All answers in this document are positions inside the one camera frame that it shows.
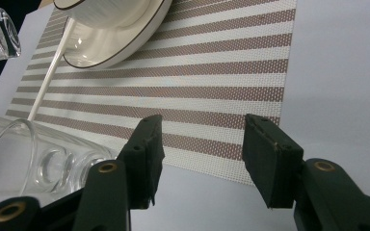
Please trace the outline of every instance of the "white table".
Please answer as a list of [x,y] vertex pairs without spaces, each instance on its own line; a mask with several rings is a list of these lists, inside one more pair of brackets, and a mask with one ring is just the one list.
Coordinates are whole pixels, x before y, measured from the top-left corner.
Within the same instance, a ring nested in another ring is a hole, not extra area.
[[[0,116],[52,7],[25,19],[22,56],[0,78]],[[305,159],[337,162],[370,195],[370,1],[299,1],[280,126]],[[296,230],[293,210],[267,210],[255,188],[170,166],[156,206],[132,216],[133,230]]]

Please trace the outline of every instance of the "striped placemat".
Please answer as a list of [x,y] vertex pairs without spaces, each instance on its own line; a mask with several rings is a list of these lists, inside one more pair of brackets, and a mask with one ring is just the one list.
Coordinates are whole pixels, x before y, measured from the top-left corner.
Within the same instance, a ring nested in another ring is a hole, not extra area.
[[[36,121],[120,151],[142,117],[161,114],[165,164],[252,184],[241,161],[244,114],[279,122],[295,8],[173,1],[155,35],[113,68],[61,61]],[[7,116],[29,114],[65,22],[54,10]]]

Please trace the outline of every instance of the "woven placemat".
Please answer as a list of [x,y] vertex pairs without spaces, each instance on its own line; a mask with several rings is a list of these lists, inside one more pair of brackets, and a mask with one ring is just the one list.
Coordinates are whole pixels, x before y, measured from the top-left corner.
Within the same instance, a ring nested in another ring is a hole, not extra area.
[[[120,151],[141,118],[161,114],[165,164],[252,184],[244,115],[279,122],[295,9],[296,0],[173,1],[153,37],[114,68],[62,60],[36,121]],[[54,10],[7,116],[28,116],[65,22]]]

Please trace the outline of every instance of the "white straw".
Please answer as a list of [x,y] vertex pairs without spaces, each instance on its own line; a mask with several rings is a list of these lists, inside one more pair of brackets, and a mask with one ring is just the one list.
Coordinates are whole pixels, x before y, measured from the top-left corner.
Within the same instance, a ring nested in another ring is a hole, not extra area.
[[47,89],[49,88],[50,82],[52,81],[52,77],[54,73],[56,72],[57,66],[59,65],[59,61],[62,58],[63,54],[65,53],[66,42],[68,41],[71,31],[74,29],[75,25],[76,23],[73,20],[73,18],[69,18],[65,31],[63,33],[62,39],[56,50],[55,56],[53,58],[53,61],[50,64],[49,69],[47,70],[43,83],[41,84],[38,97],[36,98],[35,103],[33,104],[33,107],[32,107],[32,111],[28,116],[29,121],[33,121],[35,119],[36,114],[38,113],[38,109],[40,107],[41,101],[43,101],[43,97],[46,94]]

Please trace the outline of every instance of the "white stripe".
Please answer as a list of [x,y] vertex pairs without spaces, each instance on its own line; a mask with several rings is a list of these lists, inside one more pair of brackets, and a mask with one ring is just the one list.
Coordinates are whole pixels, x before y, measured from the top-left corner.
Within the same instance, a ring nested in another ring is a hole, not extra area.
[[275,13],[296,8],[296,0],[279,0],[276,2],[254,5],[230,11],[210,13],[202,16],[184,18],[182,20],[163,23],[157,32],[175,30],[179,28],[198,26],[202,24],[225,21],[229,19],[260,15],[264,13]]
[[59,29],[59,28],[65,27],[65,24],[66,24],[65,21],[64,22],[59,22],[59,23],[47,26],[45,30],[47,30],[47,29],[51,30],[51,29],[54,29],[54,28]]
[[44,125],[46,127],[50,127],[56,130],[59,130],[64,133],[68,133],[72,136],[78,137],[78,138],[83,138],[88,141],[92,141],[95,143],[98,143],[100,145],[106,146],[110,149],[116,150],[117,153],[120,153],[124,145],[127,143],[126,139],[118,138],[118,137],[112,137],[108,135],[102,135],[102,134],[97,134],[97,133],[91,133],[91,132],[86,132],[74,128],[69,128],[57,124],[52,124],[52,123],[45,123],[45,122],[40,122],[37,121],[37,123]]
[[218,176],[247,185],[253,185],[243,161],[197,153],[172,147],[164,147],[164,164]]
[[[116,79],[52,80],[51,87],[284,87],[285,73]],[[42,80],[21,81],[20,87],[40,87]]]
[[55,16],[60,15],[60,14],[64,14],[64,12],[57,10],[56,7],[55,7],[55,8],[53,8],[53,13],[50,17],[55,17]]
[[273,36],[292,33],[293,21],[268,24],[263,26],[241,28],[228,31],[213,33],[197,34],[187,37],[169,38],[156,41],[148,41],[140,50],[154,50],[167,47],[190,45],[204,42],[231,40],[231,39],[248,39],[264,36]]
[[182,11],[177,11],[177,12],[174,12],[174,13],[170,13],[170,12],[168,12],[168,14],[183,13],[183,12],[191,11],[191,10],[194,10],[194,9],[203,8],[203,7],[206,7],[206,6],[217,5],[217,4],[220,4],[220,3],[223,3],[223,2],[230,2],[230,1],[231,1],[231,0],[223,0],[222,2],[210,3],[210,4],[203,5],[203,6],[198,6],[198,7],[194,7],[194,8],[189,8],[189,9],[186,9],[186,10],[182,10]]
[[43,33],[43,35],[45,35],[45,34],[48,34],[48,33],[50,33],[50,32],[53,32],[53,31],[56,31],[56,30],[59,30],[60,28],[56,28],[56,29],[53,29],[53,30],[49,30],[49,31],[44,31],[44,33]]
[[49,43],[49,42],[52,42],[52,41],[55,41],[55,40],[58,40],[60,42],[60,39],[62,39],[62,38],[56,38],[56,39],[53,39],[53,40],[50,40],[50,41],[40,42],[39,45],[43,45],[43,44],[46,44],[46,43]]
[[62,37],[62,34],[63,33],[59,33],[59,34],[55,34],[55,35],[51,35],[51,36],[46,36],[46,37],[41,37],[40,39],[47,39],[47,38],[50,38],[50,37],[58,37],[58,36],[60,36],[60,38],[61,38]]
[[[17,92],[15,98],[36,99],[37,93]],[[47,93],[44,100],[120,105],[139,108],[190,110],[226,114],[280,116],[281,102],[237,101],[220,99],[157,98]]]
[[41,53],[47,53],[47,52],[51,52],[51,51],[56,51],[58,46],[59,46],[59,44],[54,45],[54,46],[48,46],[48,47],[43,47],[43,48],[40,48],[40,49],[36,49],[34,55],[41,54]]
[[[217,63],[230,63],[230,62],[251,62],[251,61],[267,61],[288,59],[290,51],[289,46],[242,50],[242,51],[227,51],[205,53],[187,56],[173,56],[164,58],[153,58],[146,60],[134,60],[122,62],[119,68],[116,69],[130,69],[130,68],[145,68],[145,67],[159,67],[170,65],[188,65],[188,64],[217,64]],[[59,66],[56,73],[79,72],[79,69],[72,66]],[[47,71],[44,69],[30,69],[26,70],[24,75],[45,74]]]
[[[31,108],[32,108],[31,106],[25,105],[10,106],[10,110],[18,110],[22,112],[30,112]],[[48,116],[59,116],[100,124],[115,125],[131,129],[135,129],[141,120],[140,118],[128,116],[102,115],[46,107],[40,107],[38,113]],[[230,142],[236,144],[242,144],[244,134],[244,131],[239,129],[222,128],[209,125],[181,123],[172,121],[164,121],[162,128],[163,132],[166,134],[174,134],[178,136],[200,138],[212,141]]]
[[56,21],[58,21],[58,20],[66,21],[66,18],[67,18],[67,16],[66,16],[66,15],[64,15],[64,16],[61,16],[61,17],[59,17],[59,18],[56,18],[56,19],[53,19],[53,20],[49,20],[49,22],[48,22],[47,24],[52,24],[53,22],[56,22]]
[[40,58],[40,59],[34,59],[29,62],[29,65],[31,64],[49,64],[53,60],[53,57],[46,57],[46,58]]

